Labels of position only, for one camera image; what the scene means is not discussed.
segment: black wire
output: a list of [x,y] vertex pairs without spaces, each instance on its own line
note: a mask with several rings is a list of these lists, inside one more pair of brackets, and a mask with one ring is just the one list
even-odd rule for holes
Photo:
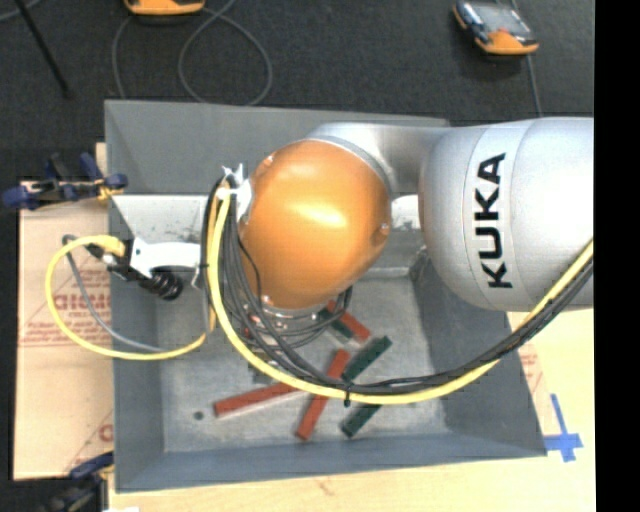
[[[260,318],[261,322],[263,322],[269,334],[278,344],[278,347],[282,349],[282,352],[280,353],[274,347],[269,346],[269,344],[262,339],[261,333],[259,333],[252,325],[252,322],[246,322],[246,328],[267,355],[292,375],[314,384],[341,389],[343,391],[348,389],[350,393],[399,395],[423,391],[432,387],[440,386],[450,382],[451,380],[455,380],[475,368],[498,360],[524,344],[542,328],[548,325],[549,322],[573,300],[593,273],[593,258],[590,258],[581,272],[577,275],[577,278],[571,281],[571,283],[569,283],[553,301],[550,301],[541,312],[494,347],[458,368],[420,377],[390,379],[387,381],[373,382],[369,384],[355,384],[332,379],[327,377],[324,373],[319,372],[304,360],[304,358],[297,354],[295,350],[287,346],[280,334],[273,329],[269,318],[266,317],[264,311],[262,311],[262,308],[260,307],[260,304],[257,303],[253,297],[253,293],[251,292],[246,280],[246,275],[244,275],[244,270],[240,261],[240,252],[237,246],[237,224],[235,221],[235,211],[235,198],[232,197],[223,233],[223,252],[225,256],[223,260],[224,265],[221,267],[224,268],[220,268],[220,272],[222,276],[226,276],[227,279],[230,279],[230,282],[234,282],[234,280],[239,281],[240,287],[243,289],[245,295],[247,295],[246,299],[249,301],[250,308],[254,310],[253,312],[256,316]],[[231,290],[233,290],[231,292],[231,297],[236,303],[236,307],[242,308],[242,301],[236,293],[236,288],[231,286]]]

